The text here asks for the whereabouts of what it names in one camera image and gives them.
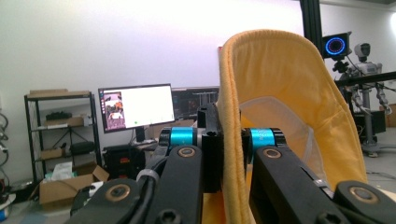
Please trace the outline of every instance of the white wall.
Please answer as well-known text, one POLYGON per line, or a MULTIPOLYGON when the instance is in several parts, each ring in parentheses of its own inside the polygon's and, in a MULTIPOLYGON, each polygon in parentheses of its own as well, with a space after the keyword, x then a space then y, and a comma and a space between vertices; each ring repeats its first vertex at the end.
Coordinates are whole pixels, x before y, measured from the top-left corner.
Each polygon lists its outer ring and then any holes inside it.
MULTIPOLYGON (((0 1, 0 97, 10 154, 4 170, 10 182, 32 178, 23 104, 29 90, 219 85, 217 47, 259 28, 302 35, 299 2, 0 1)), ((103 134, 99 124, 101 147, 126 144, 131 133, 103 134)))

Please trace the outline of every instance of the floor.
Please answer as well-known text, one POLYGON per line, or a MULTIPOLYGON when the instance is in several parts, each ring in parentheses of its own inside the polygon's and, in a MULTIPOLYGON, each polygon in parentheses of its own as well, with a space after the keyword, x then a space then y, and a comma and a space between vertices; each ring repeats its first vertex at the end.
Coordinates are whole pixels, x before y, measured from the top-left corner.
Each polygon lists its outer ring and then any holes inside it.
MULTIPOLYGON (((378 143, 395 144, 396 128, 387 128, 384 133, 378 133, 378 143)), ((376 158, 364 156, 369 184, 379 189, 396 193, 396 147, 384 148, 376 158)), ((57 224, 69 219, 69 210, 43 212, 38 202, 12 204, 10 215, 5 224, 57 224)))

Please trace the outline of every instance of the shelving unit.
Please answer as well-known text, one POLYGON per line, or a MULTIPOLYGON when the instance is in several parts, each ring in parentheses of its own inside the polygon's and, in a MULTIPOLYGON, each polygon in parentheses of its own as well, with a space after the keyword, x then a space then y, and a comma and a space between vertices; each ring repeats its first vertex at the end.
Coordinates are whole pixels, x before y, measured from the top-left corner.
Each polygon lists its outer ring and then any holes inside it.
POLYGON ((96 163, 102 166, 102 155, 100 152, 100 144, 99 144, 99 133, 97 128, 97 119, 96 119, 96 107, 94 101, 94 95, 90 91, 68 91, 68 90, 51 90, 51 91, 31 91, 30 94, 26 94, 24 96, 25 103, 25 111, 26 111, 26 119, 27 119, 27 131, 29 135, 29 148, 32 160, 32 170, 33 170, 33 179, 35 183, 38 183, 40 179, 37 176, 37 167, 38 163, 42 165, 43 176, 47 172, 47 161, 54 160, 58 158, 66 158, 73 159, 74 157, 70 154, 61 154, 59 157, 55 156, 55 158, 42 159, 41 153, 45 149, 45 138, 51 138, 51 141, 56 141, 54 145, 57 145, 64 137, 69 134, 70 145, 73 144, 73 139, 76 136, 79 139, 83 139, 84 141, 88 141, 84 136, 81 136, 77 129, 91 129, 89 133, 92 133, 90 138, 93 139, 93 147, 96 163), (61 108, 65 108, 67 106, 63 105, 62 102, 64 100, 79 100, 84 103, 84 105, 89 106, 90 113, 88 116, 91 116, 91 121, 89 124, 85 123, 83 118, 73 117, 70 119, 62 119, 55 120, 55 124, 53 120, 48 122, 49 126, 45 126, 46 122, 43 120, 42 111, 40 108, 44 102, 46 104, 59 106, 61 108), (64 134, 59 136, 51 137, 51 134, 54 132, 64 132, 64 134))

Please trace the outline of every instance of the computer monitor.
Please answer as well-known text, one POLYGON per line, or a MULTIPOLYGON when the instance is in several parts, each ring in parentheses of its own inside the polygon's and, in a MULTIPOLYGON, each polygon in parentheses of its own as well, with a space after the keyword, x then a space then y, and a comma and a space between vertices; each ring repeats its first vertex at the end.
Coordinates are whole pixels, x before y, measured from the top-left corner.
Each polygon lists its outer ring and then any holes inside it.
POLYGON ((175 121, 170 84, 100 88, 98 91, 104 133, 175 121))
POLYGON ((219 99, 219 87, 173 88, 172 96, 176 119, 196 119, 199 106, 219 99))

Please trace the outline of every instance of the black pole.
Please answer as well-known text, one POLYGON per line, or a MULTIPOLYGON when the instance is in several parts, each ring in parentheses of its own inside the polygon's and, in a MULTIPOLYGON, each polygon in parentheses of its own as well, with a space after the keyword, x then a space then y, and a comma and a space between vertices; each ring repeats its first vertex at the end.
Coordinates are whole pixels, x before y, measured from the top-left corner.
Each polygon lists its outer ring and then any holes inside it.
POLYGON ((323 54, 319 0, 300 0, 300 5, 303 12, 304 37, 323 54))

